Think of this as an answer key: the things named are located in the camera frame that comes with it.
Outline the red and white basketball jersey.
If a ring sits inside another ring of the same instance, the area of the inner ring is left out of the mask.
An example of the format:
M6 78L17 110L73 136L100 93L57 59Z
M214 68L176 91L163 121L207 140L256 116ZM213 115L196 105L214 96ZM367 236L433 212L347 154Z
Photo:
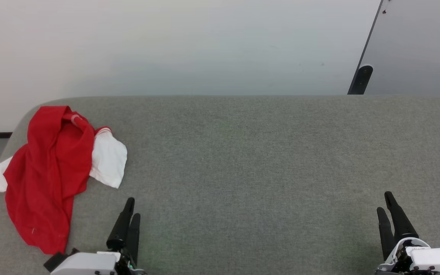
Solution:
M127 159L110 127L94 128L69 106L38 108L27 143L0 162L0 192L23 241L44 254L64 252L75 195L90 177L119 188Z

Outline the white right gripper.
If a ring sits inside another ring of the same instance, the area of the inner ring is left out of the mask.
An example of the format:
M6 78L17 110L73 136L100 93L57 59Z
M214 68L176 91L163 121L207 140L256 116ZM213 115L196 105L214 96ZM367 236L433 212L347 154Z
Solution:
M382 207L377 208L379 234L384 263L374 275L440 275L440 248L431 248L419 239L409 218L391 191L384 193L390 220Z

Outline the grey fabric sofa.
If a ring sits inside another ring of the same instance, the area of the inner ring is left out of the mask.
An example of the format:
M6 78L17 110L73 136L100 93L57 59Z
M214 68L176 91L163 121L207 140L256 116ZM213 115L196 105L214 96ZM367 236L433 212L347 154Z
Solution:
M391 191L440 247L440 99L61 99L128 149L119 189L90 179L67 250L105 249L129 197L150 275L373 275Z

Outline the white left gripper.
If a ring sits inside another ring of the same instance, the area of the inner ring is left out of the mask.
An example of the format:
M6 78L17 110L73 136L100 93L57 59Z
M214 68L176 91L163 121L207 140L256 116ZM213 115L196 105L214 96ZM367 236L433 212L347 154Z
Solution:
M136 267L141 216L133 215L134 204L134 198L127 199L107 240L107 248L112 251L120 251L127 242L129 255L78 252L63 261L50 275L146 275L144 269Z

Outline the black slanted frame post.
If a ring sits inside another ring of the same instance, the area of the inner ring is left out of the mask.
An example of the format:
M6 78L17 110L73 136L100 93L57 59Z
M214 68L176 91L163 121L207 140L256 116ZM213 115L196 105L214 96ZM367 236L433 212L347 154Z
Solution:
M378 15L381 11L381 6L383 3L383 0L377 0L378 8L377 8L377 12L374 16L374 20L372 22L372 26L370 28L369 34L368 34L368 38L366 40L366 43L364 45L358 66L357 66L357 70L353 76L353 80L351 82L350 88L348 90L347 95L363 95L365 93L366 87L369 83L369 79L372 75L373 72L373 68L370 65L363 65L362 61L363 61L363 57L365 55L365 52L367 50L368 44L369 44L369 40L371 38L374 26L377 22L377 18Z

